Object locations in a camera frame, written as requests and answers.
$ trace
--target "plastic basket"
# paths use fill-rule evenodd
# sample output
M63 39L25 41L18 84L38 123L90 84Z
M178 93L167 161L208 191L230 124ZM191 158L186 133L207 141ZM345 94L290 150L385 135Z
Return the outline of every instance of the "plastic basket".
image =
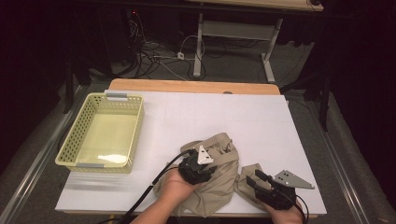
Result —
M56 164L78 172L130 173L143 117L142 96L89 94Z

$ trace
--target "beige cloth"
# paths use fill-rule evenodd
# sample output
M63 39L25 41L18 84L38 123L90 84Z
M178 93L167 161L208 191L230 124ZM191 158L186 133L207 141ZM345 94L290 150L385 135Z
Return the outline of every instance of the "beige cloth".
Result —
M190 198L182 203L174 214L181 216L186 209L195 215L208 217L228 203L233 196L233 182L238 172L238 151L227 133L219 133L205 141L195 141L181 148L181 151L202 145L214 160L204 170L217 166L212 178L196 190ZM162 180L154 186L154 193L161 194Z
M238 175L235 179L234 190L237 194L239 194L242 198L244 198L247 202L251 203L253 206L265 211L260 204L258 204L258 199L256 199L256 195L254 193L254 189L248 185L247 176L252 178L259 184L261 187L265 189L271 188L271 186L267 183L259 179L254 175L255 170L261 170L262 168L258 163L252 164L249 166L242 167L241 175Z

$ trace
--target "human hand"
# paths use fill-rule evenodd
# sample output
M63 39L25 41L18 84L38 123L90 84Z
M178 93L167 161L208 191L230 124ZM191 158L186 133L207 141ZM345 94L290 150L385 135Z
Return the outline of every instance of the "human hand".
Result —
M301 208L301 204L296 201L297 205ZM289 210L275 210L270 205L260 202L262 207L271 215L274 224L301 224L303 223L303 216L300 211L295 207Z
M186 182L177 169L171 169L164 175L160 200L173 205L186 201L201 184L192 185Z

